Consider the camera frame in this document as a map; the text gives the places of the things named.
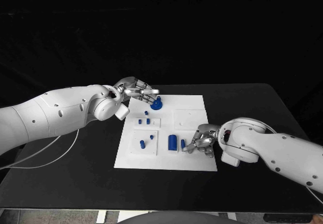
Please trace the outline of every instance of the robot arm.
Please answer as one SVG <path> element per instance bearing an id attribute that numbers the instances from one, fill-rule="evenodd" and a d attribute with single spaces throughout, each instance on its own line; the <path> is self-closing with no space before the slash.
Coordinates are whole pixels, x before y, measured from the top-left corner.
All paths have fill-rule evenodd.
<path id="1" fill-rule="evenodd" d="M 252 163 L 261 157 L 275 173 L 323 193 L 323 147 L 288 134 L 265 134 L 267 128 L 249 118 L 234 119 L 218 129 L 200 125 L 196 132 L 205 132 L 183 151 L 206 148 L 218 141 L 224 162 L 238 166 L 239 161 Z"/>
<path id="2" fill-rule="evenodd" d="M 151 104 L 154 94 L 159 90 L 128 77 L 114 86 L 52 90 L 19 105 L 0 108 L 0 154 L 33 140 L 74 132 L 92 120 L 102 121 L 114 114 L 123 120 L 130 110 L 121 102 L 134 97 Z"/>

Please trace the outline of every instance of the floor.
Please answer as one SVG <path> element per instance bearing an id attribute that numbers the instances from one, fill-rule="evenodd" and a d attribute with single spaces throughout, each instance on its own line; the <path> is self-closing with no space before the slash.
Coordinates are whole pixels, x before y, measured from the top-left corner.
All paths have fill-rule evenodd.
<path id="1" fill-rule="evenodd" d="M 105 224 L 117 224 L 118 214 L 118 211 L 107 212 Z M 95 224 L 97 216 L 98 211 L 4 210 L 0 224 Z M 262 213 L 236 213 L 236 220 L 245 224 L 265 224 L 262 216 Z"/>

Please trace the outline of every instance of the blue object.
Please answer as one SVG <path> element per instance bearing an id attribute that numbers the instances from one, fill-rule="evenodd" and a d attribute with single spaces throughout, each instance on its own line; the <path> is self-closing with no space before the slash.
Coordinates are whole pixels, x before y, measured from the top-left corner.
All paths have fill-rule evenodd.
<path id="1" fill-rule="evenodd" d="M 177 151 L 177 136 L 174 134 L 169 136 L 169 150 Z"/>
<path id="2" fill-rule="evenodd" d="M 153 102 L 153 105 L 150 105 L 150 108 L 151 108 L 153 110 L 159 110 L 159 109 L 162 109 L 162 107 L 163 107 L 162 98 L 157 97 L 157 99 L 156 99 L 154 102 Z"/>
<path id="3" fill-rule="evenodd" d="M 185 139 L 180 140 L 180 147 L 185 148 Z"/>
<path id="4" fill-rule="evenodd" d="M 141 146 L 141 148 L 146 148 L 146 145 L 144 145 L 144 141 L 143 140 L 140 141 L 140 146 Z"/>

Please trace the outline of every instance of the black table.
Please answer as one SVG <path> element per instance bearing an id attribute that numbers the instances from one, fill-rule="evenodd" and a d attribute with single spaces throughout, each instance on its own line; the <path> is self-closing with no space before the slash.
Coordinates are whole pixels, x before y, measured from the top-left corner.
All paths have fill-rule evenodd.
<path id="1" fill-rule="evenodd" d="M 275 131 L 307 139 L 284 103 L 267 84 L 154 86 L 162 94 L 203 95 L 209 123 L 249 117 Z M 0 185 L 0 207 L 35 209 L 190 210 L 265 213 L 323 213 L 306 187 L 274 173 L 262 160 L 218 172 L 115 169 L 123 123 L 115 117 L 79 130 L 72 150 L 37 169 L 12 169 Z M 23 166 L 42 165 L 68 149 L 75 132 L 62 136 Z M 29 143 L 25 158 L 53 140 Z"/>

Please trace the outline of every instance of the table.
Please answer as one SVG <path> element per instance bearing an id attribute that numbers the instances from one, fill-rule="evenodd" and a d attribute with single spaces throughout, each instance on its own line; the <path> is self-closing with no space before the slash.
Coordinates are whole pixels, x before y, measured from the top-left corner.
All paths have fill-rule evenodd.
<path id="1" fill-rule="evenodd" d="M 267 84 L 160 85 L 162 94 L 203 95 L 209 123 L 236 117 L 265 122 L 275 131 L 307 139 L 284 103 Z M 306 187 L 274 173 L 262 160 L 221 162 L 218 172 L 117 169 L 123 123 L 115 117 L 79 130 L 72 150 L 37 169 L 12 169 L 0 185 L 0 207 L 30 209 L 189 210 L 265 213 L 323 213 Z M 62 136 L 23 166 L 52 161 L 66 151 L 75 132 Z M 29 143 L 20 158 L 53 140 Z"/>

